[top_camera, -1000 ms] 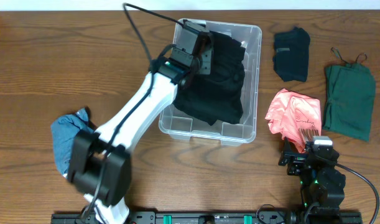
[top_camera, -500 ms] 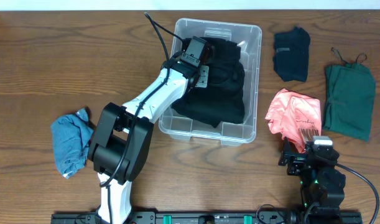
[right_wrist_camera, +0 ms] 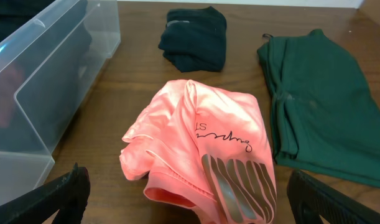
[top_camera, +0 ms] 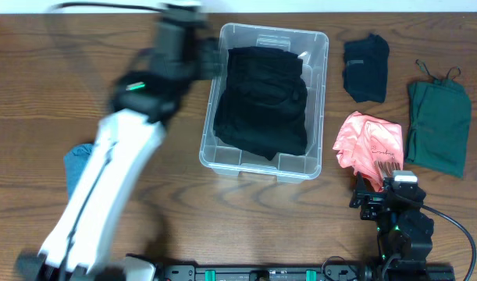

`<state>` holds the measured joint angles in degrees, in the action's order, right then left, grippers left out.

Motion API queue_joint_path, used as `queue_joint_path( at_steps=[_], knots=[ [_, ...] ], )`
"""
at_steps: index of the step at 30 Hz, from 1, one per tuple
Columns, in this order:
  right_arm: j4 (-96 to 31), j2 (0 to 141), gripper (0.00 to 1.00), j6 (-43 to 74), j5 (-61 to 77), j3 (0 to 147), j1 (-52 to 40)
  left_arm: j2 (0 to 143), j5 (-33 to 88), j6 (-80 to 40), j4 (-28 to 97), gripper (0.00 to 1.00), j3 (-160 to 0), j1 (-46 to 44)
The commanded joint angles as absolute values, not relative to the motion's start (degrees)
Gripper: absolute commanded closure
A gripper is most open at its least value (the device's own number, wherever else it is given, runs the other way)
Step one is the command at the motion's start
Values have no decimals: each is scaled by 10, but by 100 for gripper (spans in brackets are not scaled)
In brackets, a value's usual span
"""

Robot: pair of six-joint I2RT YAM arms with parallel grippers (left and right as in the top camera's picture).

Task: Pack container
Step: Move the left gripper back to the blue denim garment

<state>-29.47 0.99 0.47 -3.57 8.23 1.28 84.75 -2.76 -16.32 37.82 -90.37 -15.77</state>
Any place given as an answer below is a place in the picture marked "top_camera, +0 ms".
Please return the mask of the large black garment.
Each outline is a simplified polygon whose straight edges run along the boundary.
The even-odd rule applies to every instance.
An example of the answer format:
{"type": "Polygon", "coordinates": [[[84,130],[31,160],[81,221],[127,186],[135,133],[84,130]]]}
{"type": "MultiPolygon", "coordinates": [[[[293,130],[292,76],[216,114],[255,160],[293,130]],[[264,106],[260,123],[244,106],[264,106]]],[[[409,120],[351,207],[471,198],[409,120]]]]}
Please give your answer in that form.
{"type": "Polygon", "coordinates": [[[298,55],[278,48],[228,51],[226,88],[213,130],[225,144],[262,156],[303,155],[308,91],[298,55]]]}

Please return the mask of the dark green camisole top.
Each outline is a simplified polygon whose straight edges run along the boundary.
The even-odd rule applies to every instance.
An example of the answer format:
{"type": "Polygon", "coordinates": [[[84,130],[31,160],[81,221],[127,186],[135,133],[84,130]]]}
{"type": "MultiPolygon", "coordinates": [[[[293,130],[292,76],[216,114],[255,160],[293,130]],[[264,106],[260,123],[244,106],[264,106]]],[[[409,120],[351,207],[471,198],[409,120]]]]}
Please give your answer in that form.
{"type": "Polygon", "coordinates": [[[428,80],[408,85],[409,128],[404,160],[437,172],[464,176],[472,102],[454,79],[461,69],[452,67],[443,78],[433,76],[426,64],[415,64],[428,80]]]}

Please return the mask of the blue cloth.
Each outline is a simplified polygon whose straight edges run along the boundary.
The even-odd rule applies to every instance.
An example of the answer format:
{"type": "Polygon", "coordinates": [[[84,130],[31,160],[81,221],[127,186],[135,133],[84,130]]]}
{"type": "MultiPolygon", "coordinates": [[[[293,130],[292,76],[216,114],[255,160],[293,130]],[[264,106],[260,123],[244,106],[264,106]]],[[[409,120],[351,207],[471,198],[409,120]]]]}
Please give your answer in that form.
{"type": "Polygon", "coordinates": [[[88,159],[93,151],[93,144],[79,144],[73,147],[63,157],[66,172],[66,189],[68,198],[73,196],[73,192],[80,180],[81,174],[87,165],[88,159]]]}

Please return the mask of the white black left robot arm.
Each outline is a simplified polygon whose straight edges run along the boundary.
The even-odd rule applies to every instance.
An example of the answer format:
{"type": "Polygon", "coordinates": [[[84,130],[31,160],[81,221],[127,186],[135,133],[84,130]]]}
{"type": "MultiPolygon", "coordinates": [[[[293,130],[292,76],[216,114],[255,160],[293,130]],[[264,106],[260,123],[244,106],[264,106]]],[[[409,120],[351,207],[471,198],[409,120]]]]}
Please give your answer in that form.
{"type": "Polygon", "coordinates": [[[36,254],[22,253],[25,280],[155,280],[144,258],[110,260],[119,218],[148,160],[166,137],[169,120],[196,80],[219,71],[217,40],[198,2],[160,12],[155,45],[141,51],[139,70],[117,80],[112,111],[100,121],[90,158],[55,228],[36,254]]]}

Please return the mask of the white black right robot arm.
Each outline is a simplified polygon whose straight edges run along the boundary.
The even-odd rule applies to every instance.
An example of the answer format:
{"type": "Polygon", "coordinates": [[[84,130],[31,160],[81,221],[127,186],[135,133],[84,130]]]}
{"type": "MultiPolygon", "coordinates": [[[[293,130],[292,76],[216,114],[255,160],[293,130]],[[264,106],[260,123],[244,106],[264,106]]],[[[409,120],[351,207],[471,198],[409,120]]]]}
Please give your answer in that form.
{"type": "Polygon", "coordinates": [[[426,193],[417,176],[404,170],[383,180],[383,191],[370,191],[361,173],[349,206],[360,210],[360,219],[377,225],[379,263],[377,280],[430,280],[426,258],[433,248],[434,221],[421,212],[426,193]]]}

